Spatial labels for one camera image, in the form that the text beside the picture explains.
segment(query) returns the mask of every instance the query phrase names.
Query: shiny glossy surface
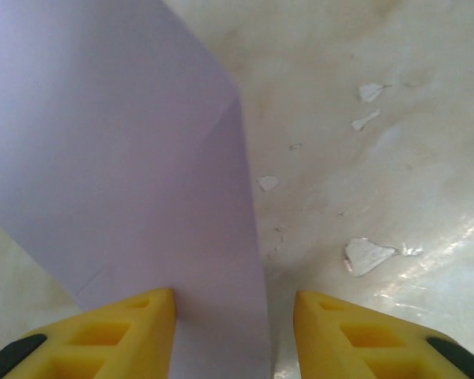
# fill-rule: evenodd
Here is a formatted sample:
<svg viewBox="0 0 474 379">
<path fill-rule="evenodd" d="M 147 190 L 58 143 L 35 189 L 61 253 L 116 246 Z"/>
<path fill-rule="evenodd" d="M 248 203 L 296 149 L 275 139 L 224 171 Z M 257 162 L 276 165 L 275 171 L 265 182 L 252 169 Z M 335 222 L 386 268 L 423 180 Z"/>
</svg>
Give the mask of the shiny glossy surface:
<svg viewBox="0 0 474 379">
<path fill-rule="evenodd" d="M 276 378 L 299 377 L 298 289 L 436 328 L 474 353 L 474 1 L 167 3 L 242 89 Z M 371 83 L 385 88 L 362 103 Z M 279 184 L 265 192 L 266 175 Z M 355 278 L 342 260 L 351 238 L 422 254 Z M 0 345 L 76 311 L 6 241 Z"/>
</svg>

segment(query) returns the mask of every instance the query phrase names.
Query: lavender paper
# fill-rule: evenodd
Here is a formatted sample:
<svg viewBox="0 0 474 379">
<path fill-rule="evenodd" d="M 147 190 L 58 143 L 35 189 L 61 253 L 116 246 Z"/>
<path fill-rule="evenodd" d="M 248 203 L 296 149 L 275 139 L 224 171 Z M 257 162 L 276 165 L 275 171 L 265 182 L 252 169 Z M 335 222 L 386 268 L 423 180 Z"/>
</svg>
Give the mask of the lavender paper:
<svg viewBox="0 0 474 379">
<path fill-rule="evenodd" d="M 239 95 L 157 0 L 0 0 L 0 224 L 85 310 L 177 291 L 172 378 L 265 378 Z"/>
</svg>

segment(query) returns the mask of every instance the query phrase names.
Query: black rubber tip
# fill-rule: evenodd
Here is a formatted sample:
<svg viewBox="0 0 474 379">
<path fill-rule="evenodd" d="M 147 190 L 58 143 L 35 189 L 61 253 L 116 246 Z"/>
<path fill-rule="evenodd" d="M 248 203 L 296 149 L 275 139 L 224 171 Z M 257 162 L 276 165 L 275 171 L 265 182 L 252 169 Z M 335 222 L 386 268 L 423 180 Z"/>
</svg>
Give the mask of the black rubber tip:
<svg viewBox="0 0 474 379">
<path fill-rule="evenodd" d="M 428 337 L 427 342 L 462 373 L 474 379 L 474 355 L 462 346 L 441 338 Z"/>
<path fill-rule="evenodd" d="M 44 334 L 34 334 L 21 340 L 9 343 L 0 350 L 0 379 L 7 375 L 10 370 L 19 365 L 37 347 L 42 345 L 47 337 Z"/>
</svg>

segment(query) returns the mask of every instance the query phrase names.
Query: marble surface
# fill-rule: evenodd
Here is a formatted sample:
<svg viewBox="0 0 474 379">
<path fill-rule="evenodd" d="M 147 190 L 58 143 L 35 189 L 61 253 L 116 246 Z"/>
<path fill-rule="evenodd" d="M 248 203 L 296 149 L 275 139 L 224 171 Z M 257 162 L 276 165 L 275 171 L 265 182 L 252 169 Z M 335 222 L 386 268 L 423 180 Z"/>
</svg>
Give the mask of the marble surface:
<svg viewBox="0 0 474 379">
<path fill-rule="evenodd" d="M 167 3 L 242 90 L 276 378 L 299 378 L 298 289 L 474 352 L 474 0 Z M 370 83 L 385 87 L 363 103 Z M 278 185 L 263 191 L 264 175 Z M 342 259 L 354 237 L 421 254 L 356 278 Z M 0 230 L 0 346 L 77 311 Z"/>
</svg>

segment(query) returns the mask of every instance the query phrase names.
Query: white tile floor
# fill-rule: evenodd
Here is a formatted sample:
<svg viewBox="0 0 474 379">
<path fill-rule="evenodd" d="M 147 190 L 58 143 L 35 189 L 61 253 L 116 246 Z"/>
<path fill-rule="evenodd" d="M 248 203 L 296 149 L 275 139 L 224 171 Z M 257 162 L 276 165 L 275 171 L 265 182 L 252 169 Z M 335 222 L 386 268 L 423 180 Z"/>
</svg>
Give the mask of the white tile floor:
<svg viewBox="0 0 474 379">
<path fill-rule="evenodd" d="M 437 328 L 474 352 L 474 0 L 167 2 L 242 89 L 253 177 L 279 179 L 267 192 L 255 183 L 276 377 L 299 377 L 298 289 Z M 386 87 L 362 103 L 370 83 Z M 353 237 L 423 254 L 355 278 L 342 261 Z M 0 345 L 74 312 L 0 231 Z"/>
</svg>

